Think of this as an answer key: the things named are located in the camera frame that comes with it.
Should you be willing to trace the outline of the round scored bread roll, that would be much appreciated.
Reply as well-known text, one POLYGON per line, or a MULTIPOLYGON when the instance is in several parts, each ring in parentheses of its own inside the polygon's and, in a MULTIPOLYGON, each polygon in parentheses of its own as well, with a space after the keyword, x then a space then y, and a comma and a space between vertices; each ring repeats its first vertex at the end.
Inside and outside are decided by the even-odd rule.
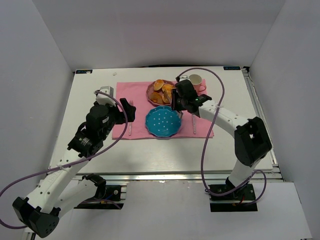
POLYGON ((162 101, 164 104, 170 104, 172 102, 172 95, 170 91, 163 91, 162 92, 162 101))

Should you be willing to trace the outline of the metal tongs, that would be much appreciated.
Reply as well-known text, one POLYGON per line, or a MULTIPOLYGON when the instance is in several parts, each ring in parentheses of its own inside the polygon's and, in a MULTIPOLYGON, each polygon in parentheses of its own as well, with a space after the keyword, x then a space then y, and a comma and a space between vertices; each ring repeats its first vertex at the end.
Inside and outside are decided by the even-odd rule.
POLYGON ((177 111, 177 114, 178 114, 179 118, 182 119, 182 117, 183 117, 183 111, 177 111))

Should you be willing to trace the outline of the brown bread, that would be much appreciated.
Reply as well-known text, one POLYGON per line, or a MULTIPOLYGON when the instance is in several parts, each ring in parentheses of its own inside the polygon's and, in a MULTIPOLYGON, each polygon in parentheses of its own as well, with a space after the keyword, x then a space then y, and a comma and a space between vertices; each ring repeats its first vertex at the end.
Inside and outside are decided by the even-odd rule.
POLYGON ((162 100, 162 95, 159 94, 158 92, 154 91, 150 94, 149 99, 153 102, 153 103, 157 103, 157 104, 162 104, 163 100, 162 100))

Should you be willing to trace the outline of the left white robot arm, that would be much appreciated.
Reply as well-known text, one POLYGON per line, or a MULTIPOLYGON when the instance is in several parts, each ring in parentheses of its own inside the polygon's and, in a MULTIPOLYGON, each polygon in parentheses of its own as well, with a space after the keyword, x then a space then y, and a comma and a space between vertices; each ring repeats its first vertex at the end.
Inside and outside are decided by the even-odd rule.
POLYGON ((57 227, 60 218, 88 199, 106 195, 106 181, 99 175, 85 175, 67 193, 65 188, 75 175, 103 147, 103 142, 115 125, 135 120, 136 107, 120 99, 122 110, 111 100, 96 100, 77 129, 56 169, 26 197, 17 197, 12 207, 19 220, 40 238, 46 238, 57 227))

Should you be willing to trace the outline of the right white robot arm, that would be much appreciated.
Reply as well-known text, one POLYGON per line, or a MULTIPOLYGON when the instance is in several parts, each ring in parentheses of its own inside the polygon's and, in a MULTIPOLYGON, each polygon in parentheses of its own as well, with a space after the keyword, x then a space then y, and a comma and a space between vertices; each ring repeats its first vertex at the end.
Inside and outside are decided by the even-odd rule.
POLYGON ((171 95, 173 110, 187 111, 210 121, 209 132, 217 125, 233 137, 236 163, 225 181, 226 191, 213 192, 207 185, 204 187, 211 196, 218 198, 235 194, 257 173, 255 167, 272 149, 264 121, 257 116, 239 116, 222 107, 220 103, 215 103, 208 95, 198 95, 187 79, 178 81, 171 95))

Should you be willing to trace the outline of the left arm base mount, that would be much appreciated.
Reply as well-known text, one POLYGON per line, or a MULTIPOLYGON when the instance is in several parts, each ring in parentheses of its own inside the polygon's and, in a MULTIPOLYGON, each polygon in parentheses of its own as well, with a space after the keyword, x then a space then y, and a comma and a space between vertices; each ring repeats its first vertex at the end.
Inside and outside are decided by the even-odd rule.
POLYGON ((108 185, 107 181, 97 174, 84 175, 82 180, 94 183, 96 193, 93 197, 81 202, 75 209, 86 210, 121 210, 124 200, 121 197, 123 187, 121 185, 108 185))

